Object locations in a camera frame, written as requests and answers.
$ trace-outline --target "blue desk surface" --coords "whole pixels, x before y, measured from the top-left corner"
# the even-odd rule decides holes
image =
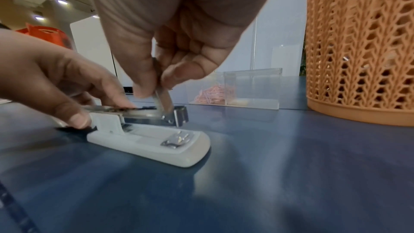
[[[18,232],[5,214],[16,212],[42,233],[414,232],[414,129],[299,101],[279,111],[189,105],[185,128],[206,132],[211,151],[188,169],[1,105],[0,182],[19,208],[0,208],[0,232]]]

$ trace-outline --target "white stapler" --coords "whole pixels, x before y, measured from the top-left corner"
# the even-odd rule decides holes
[[[209,137],[177,128],[188,122],[187,108],[175,107],[168,90],[158,86],[153,98],[156,107],[85,107],[96,128],[87,140],[178,167],[193,166],[210,149]]]

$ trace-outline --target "orange object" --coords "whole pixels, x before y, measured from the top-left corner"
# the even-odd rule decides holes
[[[16,32],[43,39],[61,47],[72,49],[68,36],[57,28],[34,26],[30,24],[26,24],[26,27],[27,28],[17,30]]]
[[[307,103],[414,126],[414,0],[307,0]]]

